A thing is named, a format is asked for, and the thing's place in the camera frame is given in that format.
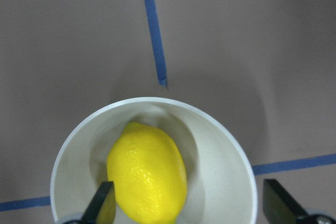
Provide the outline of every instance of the blue line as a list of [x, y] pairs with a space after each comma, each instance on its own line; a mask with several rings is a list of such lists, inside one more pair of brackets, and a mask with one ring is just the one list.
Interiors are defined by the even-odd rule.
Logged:
[[157, 18], [155, 0], [145, 0], [149, 32], [152, 40], [152, 48], [156, 65], [156, 74], [158, 75], [159, 84], [167, 86], [166, 63], [162, 46], [162, 39]]
[[254, 175], [257, 176], [262, 174], [279, 173], [288, 170], [298, 170], [331, 164], [336, 164], [336, 154], [302, 158], [292, 161], [284, 161], [264, 165], [254, 165], [252, 166], [252, 169]]
[[42, 206], [49, 206], [49, 205], [50, 205], [49, 196], [33, 198], [33, 199], [16, 200], [16, 201], [0, 203], [0, 212], [24, 209], [24, 208], [30, 208], [30, 207], [42, 207]]

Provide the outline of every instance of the gray surface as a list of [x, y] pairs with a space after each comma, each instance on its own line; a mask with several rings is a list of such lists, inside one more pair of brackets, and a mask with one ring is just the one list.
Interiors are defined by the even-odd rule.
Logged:
[[[335, 3], [156, 0], [165, 89], [143, 0], [0, 0], [0, 202], [49, 195], [71, 130], [130, 97], [204, 110], [253, 165], [336, 153]], [[316, 202], [309, 207], [336, 216], [334, 165], [272, 176], [303, 203]], [[50, 207], [0, 212], [0, 219], [47, 223]]]

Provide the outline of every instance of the white bowl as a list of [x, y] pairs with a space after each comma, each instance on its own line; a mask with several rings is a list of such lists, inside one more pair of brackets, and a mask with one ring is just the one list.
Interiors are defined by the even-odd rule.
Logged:
[[[215, 119], [186, 103], [132, 98], [88, 116], [68, 136], [52, 170], [55, 222], [82, 213], [107, 179], [106, 157], [130, 121], [153, 125], [175, 140], [187, 171], [188, 194], [177, 224], [255, 224], [257, 189], [251, 165], [234, 137]], [[114, 223], [135, 223], [117, 206]]]

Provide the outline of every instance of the lemon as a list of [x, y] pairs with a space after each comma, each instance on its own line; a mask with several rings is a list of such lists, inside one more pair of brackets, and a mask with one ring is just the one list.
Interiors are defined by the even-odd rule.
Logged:
[[140, 224], [174, 224], [187, 195], [185, 166], [162, 130], [128, 123], [107, 158], [108, 180], [125, 214]]

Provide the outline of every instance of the blue tape strip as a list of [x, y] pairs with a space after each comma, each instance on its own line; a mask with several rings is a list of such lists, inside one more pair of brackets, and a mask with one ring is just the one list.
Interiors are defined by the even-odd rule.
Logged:
[[0, 212], [42, 206], [50, 206], [49, 196], [0, 203]]
[[159, 19], [156, 14], [156, 6], [154, 0], [145, 0], [147, 20], [149, 32], [152, 40], [152, 48], [156, 65], [156, 73], [158, 75], [159, 84], [166, 87], [166, 63], [162, 46], [162, 39], [159, 27]]
[[265, 165], [254, 165], [252, 166], [252, 169], [254, 175], [262, 175], [262, 174], [279, 173], [288, 170], [298, 170], [331, 164], [336, 164], [336, 154], [302, 158], [292, 161], [277, 162]]

